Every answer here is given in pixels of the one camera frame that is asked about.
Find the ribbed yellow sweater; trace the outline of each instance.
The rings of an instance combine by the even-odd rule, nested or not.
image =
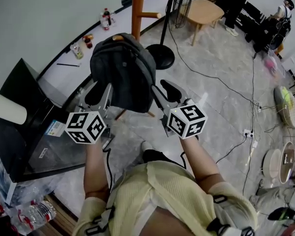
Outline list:
[[[154,161],[139,165],[126,174],[115,198],[114,217],[109,222],[111,236],[132,234],[137,214],[151,188],[171,206],[194,235],[215,235],[206,231],[210,222],[216,218],[212,195],[228,196],[240,210],[243,210],[243,216],[246,216],[247,221],[251,221],[250,226],[256,226],[254,208],[230,185],[229,188],[212,188],[216,193],[207,194],[182,167]],[[105,203],[102,200],[86,199],[73,235],[84,235],[84,229],[104,210]]]

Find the paper roll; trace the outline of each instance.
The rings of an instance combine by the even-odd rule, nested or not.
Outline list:
[[[24,107],[0,95],[0,118],[22,125],[26,117]]]

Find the tile floor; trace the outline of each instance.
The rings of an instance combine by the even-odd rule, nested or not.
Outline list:
[[[163,23],[155,26],[141,37],[143,46],[156,44],[160,40]],[[181,29],[173,29],[172,33],[178,45],[180,55],[191,69],[219,77],[229,87],[238,91],[248,99],[252,99],[252,78],[254,54],[252,44],[244,39],[243,32],[239,31],[238,37],[231,36],[222,25],[216,28],[206,27],[199,32],[196,44],[192,47],[193,26],[187,23]],[[248,100],[239,94],[227,89],[217,79],[206,78],[190,71],[179,57],[175,43],[167,31],[165,45],[170,47],[175,54],[174,65],[162,71],[156,72],[157,85],[160,80],[170,80],[184,88],[194,101],[199,101],[207,92],[208,98],[204,105],[204,111],[208,115],[208,121],[199,142],[208,151],[215,161],[225,155],[232,147],[244,141],[242,135],[244,129],[252,128],[252,108]],[[292,83],[289,74],[282,78],[278,72],[277,78],[273,78],[262,63],[261,55],[254,60],[254,100],[262,103],[262,106],[274,106],[273,89],[277,85],[288,86]],[[110,115],[115,117],[119,109],[111,108]],[[149,141],[155,149],[164,152],[170,159],[182,163],[180,154],[182,147],[177,136],[167,138],[161,122],[162,112],[153,103],[151,111],[155,118],[148,114],[139,114],[127,111],[122,118],[113,125],[113,133],[116,138],[112,141],[112,149],[109,158],[113,179],[117,179],[123,170],[140,153],[140,144],[143,140]],[[218,163],[218,167],[225,180],[229,181],[239,192],[242,192],[247,177],[244,195],[249,196],[256,192],[262,175],[262,160],[266,152],[271,148],[283,148],[283,143],[288,141],[283,138],[287,134],[285,127],[279,126],[270,135],[264,133],[275,124],[281,123],[275,110],[263,110],[255,114],[254,132],[255,139],[252,149],[251,162],[249,162],[249,149],[251,140],[235,148],[233,152]],[[84,200],[83,171],[78,169],[67,172],[55,190],[57,197],[72,210],[77,216]],[[266,186],[276,186],[265,181]],[[271,212],[275,206],[281,206],[275,202],[268,204],[262,213]],[[272,230],[273,222],[266,220],[266,216],[258,214],[258,235],[268,235]]]

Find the black metal stand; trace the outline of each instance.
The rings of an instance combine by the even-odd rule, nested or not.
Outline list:
[[[153,56],[155,60],[157,70],[164,70],[164,69],[170,68],[175,61],[175,55],[173,51],[169,47],[164,45],[164,38],[165,38],[165,33],[166,33],[172,5],[173,5],[173,0],[168,0],[160,44],[150,45],[147,47],[147,50],[151,53],[151,55]]]

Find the fiducial marker cube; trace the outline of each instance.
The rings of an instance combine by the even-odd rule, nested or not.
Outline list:
[[[106,125],[98,111],[70,113],[67,134],[78,144],[95,144]]]
[[[185,139],[203,131],[207,115],[198,104],[170,109],[167,126]]]

